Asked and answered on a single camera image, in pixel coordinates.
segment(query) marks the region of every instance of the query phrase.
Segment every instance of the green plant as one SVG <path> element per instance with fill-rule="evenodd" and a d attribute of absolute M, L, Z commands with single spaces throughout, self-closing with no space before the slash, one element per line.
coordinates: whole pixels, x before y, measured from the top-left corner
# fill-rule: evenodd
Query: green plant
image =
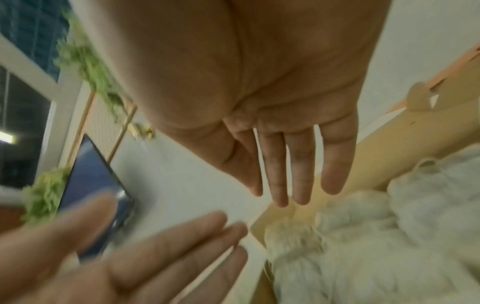
<path fill-rule="evenodd" d="M 121 86 L 97 55 L 78 18 L 72 12 L 66 13 L 65 18 L 70 32 L 57 42 L 55 64 L 60 68 L 74 66 L 91 90 L 105 102 L 115 122 L 120 122 L 120 113 L 127 112 L 121 98 L 124 94 Z"/>
<path fill-rule="evenodd" d="M 55 217 L 69 175 L 69 168 L 57 168 L 41 174 L 33 186 L 23 189 L 25 215 L 22 220 L 26 224 L 36 225 Z"/>

